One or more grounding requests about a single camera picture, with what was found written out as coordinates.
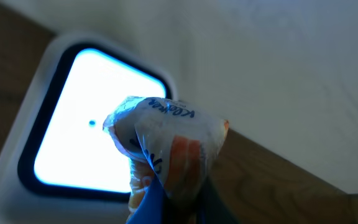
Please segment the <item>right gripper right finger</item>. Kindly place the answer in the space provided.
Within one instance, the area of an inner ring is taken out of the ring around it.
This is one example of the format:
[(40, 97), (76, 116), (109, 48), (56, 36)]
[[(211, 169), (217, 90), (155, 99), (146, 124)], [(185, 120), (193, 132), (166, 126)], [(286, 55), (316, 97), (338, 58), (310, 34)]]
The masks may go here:
[(197, 198), (197, 224), (238, 224), (208, 177)]

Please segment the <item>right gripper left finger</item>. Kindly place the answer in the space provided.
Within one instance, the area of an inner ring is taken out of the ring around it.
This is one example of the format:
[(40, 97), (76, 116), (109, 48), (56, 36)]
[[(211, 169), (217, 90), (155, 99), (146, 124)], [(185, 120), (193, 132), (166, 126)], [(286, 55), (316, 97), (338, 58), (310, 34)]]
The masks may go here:
[(149, 186), (138, 209), (126, 222), (127, 224), (162, 224), (165, 206), (165, 191), (155, 177)]

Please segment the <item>orange Kleenex tissue pack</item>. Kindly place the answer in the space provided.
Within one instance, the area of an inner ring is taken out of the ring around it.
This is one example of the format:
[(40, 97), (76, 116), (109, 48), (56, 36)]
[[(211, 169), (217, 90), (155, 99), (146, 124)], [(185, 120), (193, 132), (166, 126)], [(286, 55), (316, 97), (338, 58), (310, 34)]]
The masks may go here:
[(118, 151), (129, 158), (134, 217), (154, 178), (169, 201), (195, 201), (226, 140), (229, 122), (183, 102), (130, 96), (104, 120)]

